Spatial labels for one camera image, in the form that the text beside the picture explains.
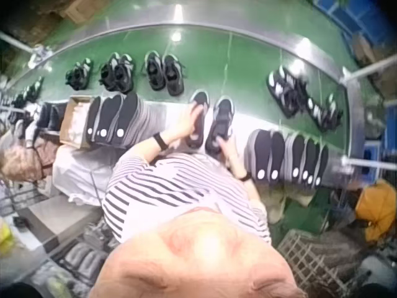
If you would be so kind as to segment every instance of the cardboard box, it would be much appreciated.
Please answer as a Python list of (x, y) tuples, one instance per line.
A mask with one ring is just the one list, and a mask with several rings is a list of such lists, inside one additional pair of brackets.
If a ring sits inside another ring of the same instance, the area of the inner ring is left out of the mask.
[(97, 11), (108, 5), (109, 2), (110, 0), (75, 0), (65, 10), (65, 15), (74, 23), (81, 24), (89, 20)]
[(90, 147), (85, 131), (88, 109), (93, 100), (92, 96), (73, 95), (70, 97), (60, 130), (61, 143), (78, 149)]

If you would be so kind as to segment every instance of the metal rod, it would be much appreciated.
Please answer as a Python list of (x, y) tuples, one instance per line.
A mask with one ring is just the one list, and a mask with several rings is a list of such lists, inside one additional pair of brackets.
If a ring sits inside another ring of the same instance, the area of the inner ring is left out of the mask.
[(341, 83), (346, 84), (346, 82), (351, 81), (352, 79), (359, 79), (371, 75), (372, 73), (376, 73), (377, 71), (383, 70), (393, 64), (397, 63), (397, 54), (390, 56), (389, 58), (378, 61), (374, 64), (368, 65), (360, 70), (357, 70), (353, 73), (345, 75), (341, 78)]
[(369, 167), (376, 169), (387, 169), (390, 171), (397, 171), (397, 165), (394, 163), (385, 163), (384, 161), (376, 161), (376, 160), (361, 160), (358, 158), (348, 158), (344, 156), (342, 158), (343, 165), (352, 165), (352, 166), (361, 166), (361, 167)]
[(5, 42), (9, 43), (10, 45), (13, 45), (25, 52), (28, 52), (30, 54), (34, 53), (34, 49), (31, 48), (30, 46), (20, 42), (19, 40), (16, 40), (14, 37), (11, 37), (4, 32), (0, 31), (0, 39), (3, 39)]
[(0, 111), (17, 112), (17, 113), (21, 113), (21, 114), (26, 113), (25, 110), (17, 109), (16, 107), (3, 107), (3, 106), (0, 106)]

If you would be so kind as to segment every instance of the shoe upper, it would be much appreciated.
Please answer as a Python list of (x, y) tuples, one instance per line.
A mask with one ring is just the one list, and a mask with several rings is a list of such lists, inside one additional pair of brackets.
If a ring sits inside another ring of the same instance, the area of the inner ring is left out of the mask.
[(161, 69), (161, 59), (158, 54), (151, 52), (145, 61), (145, 65), (151, 87), (154, 90), (160, 90), (165, 87), (166, 82)]

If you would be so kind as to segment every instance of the wristwatch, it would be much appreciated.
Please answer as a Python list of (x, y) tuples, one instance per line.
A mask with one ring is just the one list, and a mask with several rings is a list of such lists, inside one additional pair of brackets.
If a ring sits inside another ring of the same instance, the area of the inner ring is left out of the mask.
[(245, 175), (245, 176), (242, 177), (242, 178), (239, 178), (239, 180), (240, 180), (241, 182), (246, 182), (247, 180), (250, 180), (250, 179), (252, 179), (252, 176), (251, 176), (251, 173), (248, 172), (248, 171), (247, 171), (247, 175)]

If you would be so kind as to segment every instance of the metal frame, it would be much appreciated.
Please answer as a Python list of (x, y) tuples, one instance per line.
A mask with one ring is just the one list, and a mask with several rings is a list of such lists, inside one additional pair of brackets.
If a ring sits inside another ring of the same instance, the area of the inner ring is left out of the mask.
[[(132, 11), (127, 10), (124, 16), (117, 16), (114, 19), (106, 17), (104, 20), (99, 20), (83, 27), (71, 39), (63, 43), (53, 55), (103, 35), (162, 25), (193, 25), (245, 35), (261, 42), (275, 45), (300, 57), (337, 83), (346, 82), (350, 125), (348, 156), (362, 157), (364, 152), (364, 107), (358, 81), (356, 79), (344, 81), (349, 72), (343, 71), (328, 54), (311, 43), (307, 38), (263, 28), (263, 26), (252, 22), (244, 15), (243, 7), (230, 5), (217, 9), (212, 4), (208, 5), (202, 2), (183, 6), (176, 4), (147, 7)], [(51, 57), (44, 59), (38, 66), (46, 63), (49, 58)], [(21, 77), (10, 82), (9, 86), (15, 84)], [(345, 184), (349, 180), (347, 177), (351, 174), (351, 170), (343, 168), (341, 158), (342, 154), (340, 153), (332, 154), (332, 165), (330, 168), (333, 170), (329, 171), (325, 176), (330, 180), (340, 180), (342, 184)]]

